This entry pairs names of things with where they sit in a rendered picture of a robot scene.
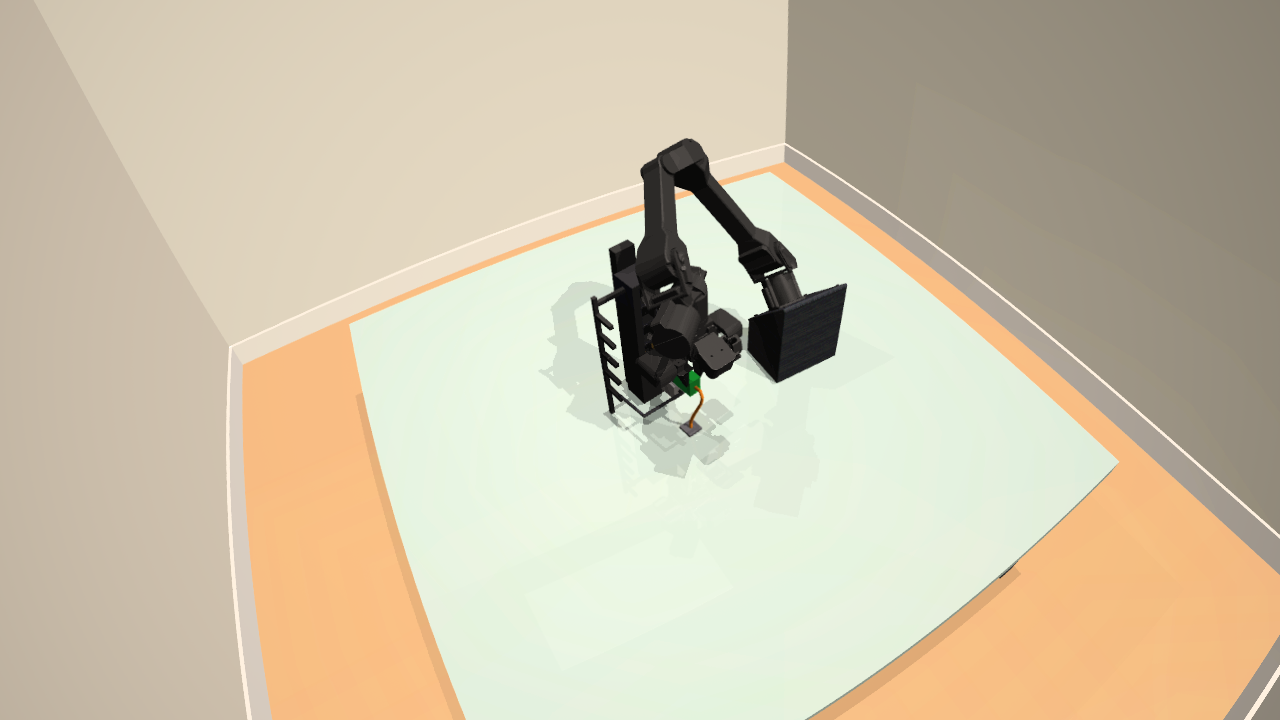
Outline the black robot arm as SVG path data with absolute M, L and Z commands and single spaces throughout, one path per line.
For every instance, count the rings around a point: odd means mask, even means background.
M 675 186 L 695 195 L 739 245 L 739 263 L 754 284 L 762 282 L 769 311 L 806 299 L 794 275 L 797 261 L 774 234 L 753 225 L 710 176 L 709 159 L 698 141 L 680 140 L 658 152 L 640 173 L 645 234 L 637 247 L 635 270 L 648 311 L 658 309 L 650 325 L 652 343 L 664 357 L 696 360 L 707 377 L 716 379 L 742 357 L 742 340 L 739 334 L 719 337 L 713 324 L 707 334 L 698 337 L 708 314 L 707 270 L 690 265 L 687 246 L 678 238 Z M 785 269 L 764 275 L 780 266 Z M 669 284 L 671 290 L 657 293 L 655 290 Z

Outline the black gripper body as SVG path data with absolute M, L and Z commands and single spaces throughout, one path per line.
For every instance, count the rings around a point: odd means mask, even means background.
M 722 332 L 726 337 L 730 337 L 731 334 L 739 334 L 739 337 L 742 336 L 742 325 L 739 319 L 732 316 L 730 313 L 726 313 L 723 309 L 719 309 L 707 314 L 705 320 L 701 322 L 698 328 L 698 337 L 707 334 L 708 327 L 712 324 L 716 325 L 718 334 Z M 678 372 L 684 372 L 684 369 L 689 366 L 689 359 L 664 357 L 658 354 L 655 348 L 652 348 L 646 354 L 643 354 L 643 356 L 637 357 L 635 364 L 636 372 L 649 380 L 652 386 L 662 388 L 675 380 Z

